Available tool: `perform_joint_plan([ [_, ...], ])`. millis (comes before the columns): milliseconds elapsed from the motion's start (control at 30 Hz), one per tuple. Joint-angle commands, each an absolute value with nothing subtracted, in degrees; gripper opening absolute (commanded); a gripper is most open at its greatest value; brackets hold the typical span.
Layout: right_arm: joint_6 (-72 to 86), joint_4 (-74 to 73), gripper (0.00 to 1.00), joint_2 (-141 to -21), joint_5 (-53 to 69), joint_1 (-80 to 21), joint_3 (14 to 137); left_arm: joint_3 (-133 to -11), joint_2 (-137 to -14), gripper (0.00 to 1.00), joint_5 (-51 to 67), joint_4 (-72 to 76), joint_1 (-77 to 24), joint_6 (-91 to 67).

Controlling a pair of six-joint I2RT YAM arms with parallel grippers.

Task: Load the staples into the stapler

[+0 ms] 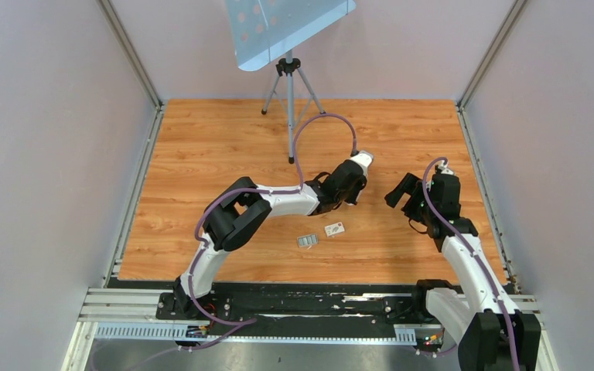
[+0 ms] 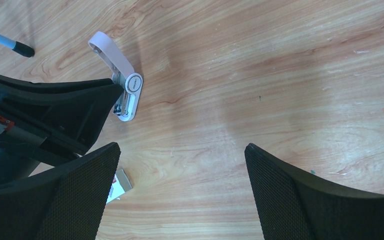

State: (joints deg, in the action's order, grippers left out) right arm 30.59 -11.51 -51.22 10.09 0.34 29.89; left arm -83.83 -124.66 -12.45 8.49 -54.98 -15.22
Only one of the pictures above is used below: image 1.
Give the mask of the white staple box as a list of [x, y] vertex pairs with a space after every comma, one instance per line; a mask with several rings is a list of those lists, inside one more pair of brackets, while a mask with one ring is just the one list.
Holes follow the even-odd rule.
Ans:
[[325, 226], [324, 231], [327, 237], [333, 237], [337, 234], [343, 233], [345, 228], [341, 222], [338, 222]]

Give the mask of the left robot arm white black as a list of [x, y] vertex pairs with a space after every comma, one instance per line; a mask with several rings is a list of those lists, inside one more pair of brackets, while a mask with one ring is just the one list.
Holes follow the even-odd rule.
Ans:
[[199, 318], [206, 309], [204, 296], [229, 253], [249, 242], [265, 220], [318, 216], [342, 203], [357, 204], [373, 160], [372, 154], [360, 151], [333, 172], [322, 172], [300, 185], [269, 187], [247, 176], [239, 178], [204, 210], [196, 225], [200, 245], [189, 267], [175, 280], [176, 309], [185, 318]]

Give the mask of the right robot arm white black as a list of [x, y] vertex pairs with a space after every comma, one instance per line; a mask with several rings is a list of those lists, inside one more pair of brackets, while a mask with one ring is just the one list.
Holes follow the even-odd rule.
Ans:
[[425, 226], [450, 263], [464, 299], [445, 280], [420, 280], [411, 312], [420, 322], [438, 320], [456, 343], [462, 370], [534, 370], [541, 324], [510, 298], [491, 270], [473, 222], [461, 215], [459, 178], [437, 171], [430, 182], [408, 173], [385, 196], [411, 221]]

